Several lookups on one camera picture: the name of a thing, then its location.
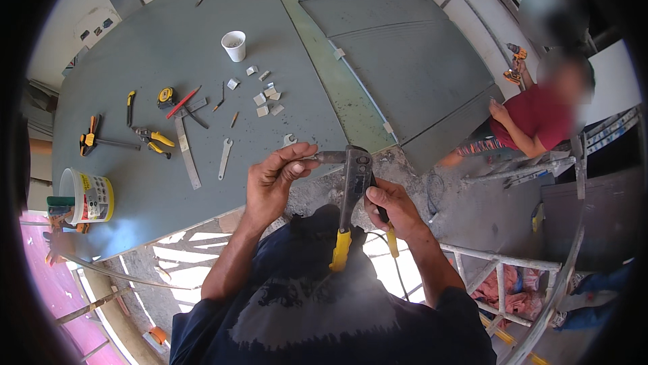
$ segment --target plastic cup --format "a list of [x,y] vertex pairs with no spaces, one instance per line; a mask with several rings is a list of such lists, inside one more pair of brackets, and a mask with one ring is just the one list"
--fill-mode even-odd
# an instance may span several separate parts
[[240,31],[229,32],[220,40],[227,55],[234,62],[241,62],[245,58],[245,33]]

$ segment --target patterned leggings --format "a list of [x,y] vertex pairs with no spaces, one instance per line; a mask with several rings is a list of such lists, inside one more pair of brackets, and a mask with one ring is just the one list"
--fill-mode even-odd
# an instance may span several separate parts
[[490,129],[490,121],[486,119],[477,129],[462,141],[457,147],[460,156],[494,155],[513,150],[503,145]]

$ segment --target cordless drill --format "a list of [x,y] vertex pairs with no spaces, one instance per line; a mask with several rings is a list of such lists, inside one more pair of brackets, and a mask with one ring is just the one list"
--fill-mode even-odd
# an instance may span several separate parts
[[[520,47],[519,45],[514,45],[511,43],[506,43],[506,46],[513,52],[513,63],[515,64],[515,61],[518,60],[524,60],[526,58],[526,50]],[[520,85],[520,81],[522,80],[522,74],[520,74],[520,71],[518,71],[517,67],[515,69],[509,69],[508,71],[504,71],[504,78],[506,78],[507,81],[512,82],[515,85]]]

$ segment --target plastic bucket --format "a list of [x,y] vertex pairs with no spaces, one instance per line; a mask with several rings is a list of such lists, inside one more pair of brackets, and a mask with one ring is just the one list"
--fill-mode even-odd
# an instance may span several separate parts
[[105,176],[86,175],[66,168],[61,175],[58,196],[75,198],[70,224],[107,222],[115,209],[113,186]]
[[227,55],[234,62],[241,62],[245,58],[245,33],[238,30],[229,32],[220,40]]

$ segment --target yellow tape measure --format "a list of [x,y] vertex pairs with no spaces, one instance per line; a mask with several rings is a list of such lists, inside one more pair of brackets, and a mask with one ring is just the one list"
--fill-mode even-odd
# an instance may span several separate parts
[[166,88],[162,89],[158,94],[158,108],[167,109],[175,106],[176,103],[173,101],[173,95],[174,93],[172,87],[167,86]]

